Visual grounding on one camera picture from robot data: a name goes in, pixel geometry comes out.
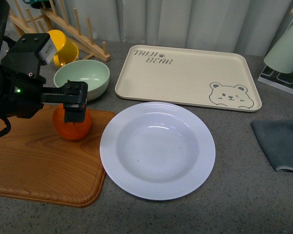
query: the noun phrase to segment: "wooden dish rack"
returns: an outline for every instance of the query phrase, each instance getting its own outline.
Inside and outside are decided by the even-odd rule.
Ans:
[[[101,48],[93,40],[89,17],[86,17],[88,32],[89,32],[89,38],[88,38],[84,34],[81,33],[79,18],[78,18],[78,13],[76,8],[73,8],[73,10],[74,10],[77,29],[74,28],[69,23],[63,1],[58,0],[62,15],[63,15],[63,19],[58,15],[55,9],[55,4],[53,0],[49,0],[49,1],[51,5],[51,10],[46,8],[44,3],[42,2],[42,8],[40,8],[40,11],[42,14],[37,17],[33,17],[30,10],[26,8],[26,12],[29,17],[29,19],[26,19],[23,12],[21,11],[19,4],[17,3],[17,0],[13,0],[13,4],[15,5],[15,8],[19,16],[17,16],[17,14],[12,10],[12,8],[10,8],[9,19],[12,21],[12,24],[20,37],[25,33],[39,33],[38,26],[40,27],[43,33],[46,33],[47,31],[50,31],[53,29],[52,22],[54,22],[55,24],[57,24],[59,27],[61,27],[63,30],[68,32],[73,37],[73,38],[72,37],[69,37],[69,38],[70,40],[72,40],[72,42],[74,42],[78,46],[78,48],[81,51],[88,54],[86,57],[82,59],[90,59],[91,57],[96,57],[104,62],[107,62],[110,60],[111,55],[107,53],[106,42],[105,41],[103,42],[103,47]],[[45,29],[41,21],[42,19],[44,20],[47,29]]]

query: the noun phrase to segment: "white curtain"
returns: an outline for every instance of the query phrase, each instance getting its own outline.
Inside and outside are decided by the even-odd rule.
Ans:
[[[8,0],[17,13],[12,0]],[[57,12],[62,16],[57,0]],[[63,0],[76,27],[94,39],[262,56],[291,0]],[[26,16],[29,5],[18,0]],[[30,8],[37,16],[39,10]]]

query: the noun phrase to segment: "white plate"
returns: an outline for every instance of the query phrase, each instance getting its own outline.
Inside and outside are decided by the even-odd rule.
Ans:
[[[215,144],[192,112],[164,102],[131,106],[105,128],[102,164],[122,189],[150,200],[187,195],[210,175]]]

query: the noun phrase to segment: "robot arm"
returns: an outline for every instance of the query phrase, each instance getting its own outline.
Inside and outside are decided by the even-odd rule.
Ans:
[[[87,83],[68,80],[60,88],[44,87],[40,66],[47,65],[56,53],[50,35],[24,34],[18,41],[5,37],[8,13],[9,4],[0,0],[0,50],[3,40],[9,45],[0,63],[0,119],[6,124],[0,137],[10,131],[8,117],[31,118],[43,108],[43,102],[63,103],[65,122],[83,122]]]

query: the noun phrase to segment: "wooden cutting board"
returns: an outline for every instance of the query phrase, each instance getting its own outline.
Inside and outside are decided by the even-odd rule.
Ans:
[[[0,138],[0,196],[73,207],[98,199],[105,179],[100,140],[115,113],[90,110],[90,133],[68,141],[53,127],[55,108],[45,105],[31,119],[9,118],[11,132]]]

